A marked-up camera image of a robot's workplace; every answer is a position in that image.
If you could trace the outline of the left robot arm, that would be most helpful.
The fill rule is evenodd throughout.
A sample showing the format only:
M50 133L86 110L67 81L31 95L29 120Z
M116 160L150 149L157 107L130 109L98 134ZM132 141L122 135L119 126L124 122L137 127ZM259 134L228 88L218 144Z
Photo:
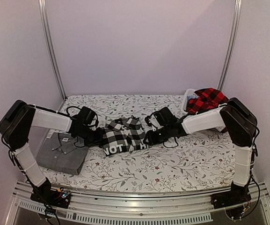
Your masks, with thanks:
M51 203L55 194L44 186L48 180L37 164L30 146L29 133L33 127L53 129L83 140L85 146L99 145L102 130L97 114L83 107L76 115L68 115L17 100L0 121L1 141L9 149L10 158L35 187L36 195L44 203Z

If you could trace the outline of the black white plaid shirt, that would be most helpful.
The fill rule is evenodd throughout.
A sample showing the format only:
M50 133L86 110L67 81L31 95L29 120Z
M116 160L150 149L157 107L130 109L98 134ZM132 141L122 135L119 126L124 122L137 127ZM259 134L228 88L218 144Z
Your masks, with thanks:
M145 150L150 145L144 143L146 133L139 118L119 118L106 121L102 128L102 140L100 148L105 156L111 156L123 152Z

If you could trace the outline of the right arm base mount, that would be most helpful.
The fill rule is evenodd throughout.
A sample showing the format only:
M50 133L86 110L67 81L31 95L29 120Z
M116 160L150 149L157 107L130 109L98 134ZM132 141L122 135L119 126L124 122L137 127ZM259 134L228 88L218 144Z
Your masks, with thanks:
M241 204L251 200L248 184L245 186L235 185L231 183L231 189L226 192L221 192L211 195L211 204L214 209L224 208Z

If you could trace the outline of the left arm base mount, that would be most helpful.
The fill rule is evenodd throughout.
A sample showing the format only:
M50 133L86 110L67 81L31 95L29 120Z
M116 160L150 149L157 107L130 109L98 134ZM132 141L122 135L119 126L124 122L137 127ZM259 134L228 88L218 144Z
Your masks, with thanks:
M43 203L47 206L68 209L71 201L71 191L66 190L63 187L52 189L51 183L48 179L38 187L31 181L29 183L33 188L33 192L30 197L31 200Z

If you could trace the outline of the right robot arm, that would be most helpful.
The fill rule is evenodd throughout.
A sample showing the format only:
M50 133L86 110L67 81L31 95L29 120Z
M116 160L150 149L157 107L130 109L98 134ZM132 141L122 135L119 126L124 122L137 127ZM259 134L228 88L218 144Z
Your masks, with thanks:
M255 140L260 131L257 118L239 99L231 98L214 109L188 112L181 118L177 118L164 107L147 116L146 123L153 129L146 132L143 142L150 146L203 130L226 128L235 149L233 184L237 186L227 193L227 200L230 204L237 204L245 197L242 187L246 186L251 178L254 158L258 156Z

